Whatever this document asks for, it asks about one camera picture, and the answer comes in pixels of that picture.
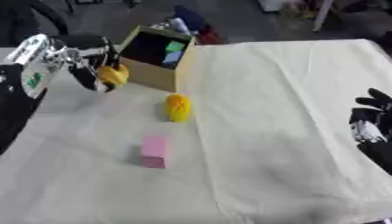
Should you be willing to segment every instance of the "yellow ball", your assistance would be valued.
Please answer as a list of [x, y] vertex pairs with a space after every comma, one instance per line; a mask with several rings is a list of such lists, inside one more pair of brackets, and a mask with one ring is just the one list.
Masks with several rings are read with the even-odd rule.
[[174, 122], [183, 122], [191, 111], [191, 101], [182, 94], [170, 94], [164, 102], [167, 117]]
[[107, 82], [119, 88], [127, 83], [130, 76], [130, 71], [124, 65], [120, 65], [118, 70], [111, 66], [101, 66], [97, 70], [98, 79], [102, 82]]

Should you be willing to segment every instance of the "pink block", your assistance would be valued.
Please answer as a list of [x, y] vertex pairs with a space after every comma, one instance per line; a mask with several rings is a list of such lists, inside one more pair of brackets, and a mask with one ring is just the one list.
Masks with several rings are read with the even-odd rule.
[[150, 168], [165, 168], [166, 141], [162, 136], [147, 136], [142, 145], [142, 164]]

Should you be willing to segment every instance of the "white tablecloth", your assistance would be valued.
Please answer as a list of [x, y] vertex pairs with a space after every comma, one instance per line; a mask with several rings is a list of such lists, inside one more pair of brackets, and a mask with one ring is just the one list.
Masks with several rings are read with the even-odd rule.
[[[197, 46], [181, 84], [112, 94], [56, 77], [0, 157], [0, 223], [361, 223], [392, 216], [392, 178], [355, 147], [354, 98], [392, 94], [392, 64], [365, 40]], [[137, 161], [147, 135], [167, 168]]]

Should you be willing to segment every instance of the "floor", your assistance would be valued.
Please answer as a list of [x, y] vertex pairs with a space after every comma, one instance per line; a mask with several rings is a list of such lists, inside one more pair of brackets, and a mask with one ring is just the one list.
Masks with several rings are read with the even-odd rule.
[[[227, 43], [353, 38], [339, 25], [314, 33], [312, 21], [263, 13], [256, 0], [143, 0], [133, 9], [120, 1], [77, 5], [73, 15], [66, 13], [63, 0], [46, 2], [63, 15], [73, 33], [99, 33], [115, 43], [121, 43], [137, 25], [150, 25], [169, 17], [175, 4], [200, 13]], [[45, 31], [53, 31], [46, 21], [42, 23]]]

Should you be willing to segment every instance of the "cardboard box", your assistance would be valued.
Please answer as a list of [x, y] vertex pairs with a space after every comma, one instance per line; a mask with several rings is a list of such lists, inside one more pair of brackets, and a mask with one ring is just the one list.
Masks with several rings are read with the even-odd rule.
[[[177, 65], [160, 65], [168, 41], [185, 43], [184, 53]], [[169, 92], [178, 92], [181, 77], [192, 63], [195, 38], [174, 31], [161, 31], [138, 26], [120, 47], [121, 63], [129, 69], [129, 81]]]

